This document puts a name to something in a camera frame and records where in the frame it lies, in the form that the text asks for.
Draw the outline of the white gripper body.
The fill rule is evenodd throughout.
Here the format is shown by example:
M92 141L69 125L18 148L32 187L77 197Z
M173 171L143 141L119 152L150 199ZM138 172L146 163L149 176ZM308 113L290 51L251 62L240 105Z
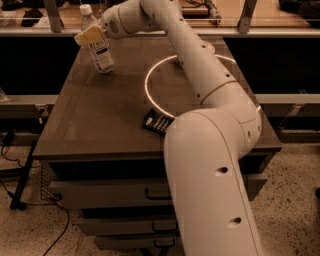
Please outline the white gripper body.
M127 0L108 8L100 18L100 25L109 38L120 39L146 32L149 21L139 0Z

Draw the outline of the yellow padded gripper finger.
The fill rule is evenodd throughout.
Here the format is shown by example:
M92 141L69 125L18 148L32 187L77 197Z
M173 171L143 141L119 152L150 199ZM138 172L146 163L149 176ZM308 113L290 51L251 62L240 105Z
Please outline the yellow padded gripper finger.
M103 41L105 36L99 25L92 25L77 34L74 39L79 46L87 46Z

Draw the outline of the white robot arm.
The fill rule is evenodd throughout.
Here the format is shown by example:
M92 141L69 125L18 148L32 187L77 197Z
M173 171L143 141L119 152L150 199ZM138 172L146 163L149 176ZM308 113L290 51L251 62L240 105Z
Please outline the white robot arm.
M264 256L239 160L257 144L260 107L184 20L177 0L127 0L80 32L81 46L162 30L201 101L177 117L164 159L186 256Z

